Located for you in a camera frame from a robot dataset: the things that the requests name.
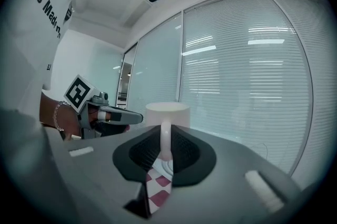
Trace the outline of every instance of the bracelet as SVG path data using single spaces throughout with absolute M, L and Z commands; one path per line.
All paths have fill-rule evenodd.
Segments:
M 60 128 L 59 125 L 57 124 L 57 111 L 58 111 L 58 109 L 59 109 L 62 105 L 70 106 L 67 102 L 65 102 L 65 101 L 60 101 L 60 102 L 56 105 L 56 107 L 55 107 L 53 119 L 54 119 L 54 125 L 55 125 L 55 128 L 56 128 L 58 131 L 64 131 L 64 129 Z

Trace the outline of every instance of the checkered fabric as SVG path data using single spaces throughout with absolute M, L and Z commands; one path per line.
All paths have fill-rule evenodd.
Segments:
M 172 182 L 152 168 L 146 175 L 146 186 L 150 213 L 153 214 L 169 197 Z

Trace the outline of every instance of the white t-shirt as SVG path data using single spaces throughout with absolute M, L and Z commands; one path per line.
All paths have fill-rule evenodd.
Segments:
M 72 0 L 6 0 L 0 11 L 0 105 L 39 119 Z

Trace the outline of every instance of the glass wall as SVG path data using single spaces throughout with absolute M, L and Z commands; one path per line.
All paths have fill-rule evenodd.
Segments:
M 186 12 L 180 101 L 191 107 L 191 127 L 289 172 L 311 113 L 302 50 L 271 0 L 222 0 Z
M 145 116 L 150 103 L 176 101 L 180 60 L 181 16 L 171 18 L 138 44 L 132 68 L 127 108 Z M 131 129 L 145 126 L 145 121 Z
M 127 53 L 125 53 L 123 65 L 120 70 L 120 84 L 118 87 L 117 107 L 126 109 L 126 100 L 128 86 L 130 83 L 131 70 L 135 60 L 137 44 L 135 44 Z
M 302 188 L 317 180 L 337 128 L 337 38 L 326 5 L 210 0 L 182 15 L 183 24 L 170 19 L 141 39 L 128 109 L 183 102 L 191 128 L 248 146 Z
M 318 0 L 275 0 L 287 13 L 310 63 L 314 109 L 308 141 L 293 178 L 308 186 L 323 175 L 335 152 L 337 36 L 335 17 Z

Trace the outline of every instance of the mug handle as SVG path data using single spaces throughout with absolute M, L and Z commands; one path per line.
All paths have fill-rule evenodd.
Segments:
M 163 161 L 170 161 L 172 159 L 171 153 L 171 123 L 169 121 L 162 122 L 160 131 L 160 149 L 161 159 Z

